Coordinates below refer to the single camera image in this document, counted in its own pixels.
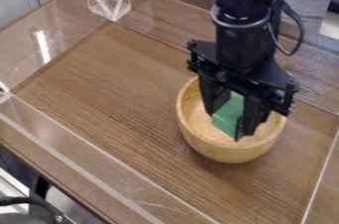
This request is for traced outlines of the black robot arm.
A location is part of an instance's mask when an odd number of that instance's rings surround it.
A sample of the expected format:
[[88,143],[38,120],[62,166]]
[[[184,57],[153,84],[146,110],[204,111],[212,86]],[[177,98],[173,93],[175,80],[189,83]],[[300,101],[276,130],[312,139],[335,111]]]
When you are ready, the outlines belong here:
[[299,16],[285,0],[216,0],[211,10],[216,27],[212,42],[191,41],[188,69],[197,74],[207,114],[233,139],[251,136],[272,112],[291,112],[299,83],[279,65],[280,15]]

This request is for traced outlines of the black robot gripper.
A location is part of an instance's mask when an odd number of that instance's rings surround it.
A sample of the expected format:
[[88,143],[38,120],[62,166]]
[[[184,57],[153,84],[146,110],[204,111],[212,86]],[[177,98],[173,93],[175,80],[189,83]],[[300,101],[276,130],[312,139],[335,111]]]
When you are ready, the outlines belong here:
[[272,6],[256,18],[236,19],[211,10],[216,27],[212,42],[193,40],[188,68],[199,76],[205,112],[209,116],[237,93],[244,97],[244,111],[237,119],[235,141],[255,134],[269,112],[285,116],[293,103],[299,83],[280,67],[275,53],[283,50],[277,42],[280,15],[299,16],[287,6]]

